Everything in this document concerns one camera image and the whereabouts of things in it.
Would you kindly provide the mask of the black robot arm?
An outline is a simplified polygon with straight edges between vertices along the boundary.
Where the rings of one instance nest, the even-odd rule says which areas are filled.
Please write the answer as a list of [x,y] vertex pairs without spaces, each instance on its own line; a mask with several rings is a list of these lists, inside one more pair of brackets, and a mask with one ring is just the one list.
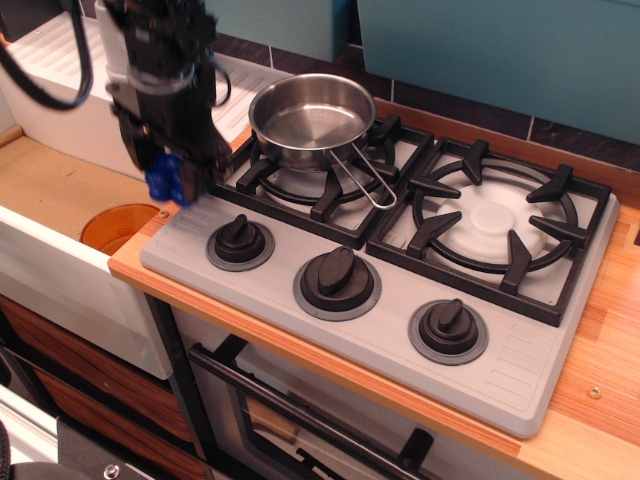
[[212,110],[231,97],[213,46],[217,20],[201,1],[108,1],[123,34],[122,81],[111,82],[112,111],[150,195],[186,206],[234,169]]

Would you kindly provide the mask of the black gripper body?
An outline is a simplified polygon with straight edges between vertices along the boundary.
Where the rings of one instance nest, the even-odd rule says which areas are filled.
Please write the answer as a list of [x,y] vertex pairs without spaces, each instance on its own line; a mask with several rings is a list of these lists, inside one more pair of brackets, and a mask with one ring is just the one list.
[[127,52],[127,82],[112,82],[112,111],[144,122],[162,151],[203,162],[228,156],[228,142],[215,127],[212,108],[228,100],[228,73],[212,50],[193,58],[157,49]]

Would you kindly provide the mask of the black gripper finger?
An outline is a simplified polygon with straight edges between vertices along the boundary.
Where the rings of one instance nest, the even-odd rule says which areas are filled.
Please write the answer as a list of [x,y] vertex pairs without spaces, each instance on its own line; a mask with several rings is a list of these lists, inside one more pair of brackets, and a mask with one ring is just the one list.
[[231,157],[205,159],[196,162],[183,159],[180,163],[180,180],[186,203],[194,203],[214,186],[224,185],[233,174]]
[[162,149],[149,127],[130,112],[119,112],[118,121],[132,163],[141,171],[151,169]]

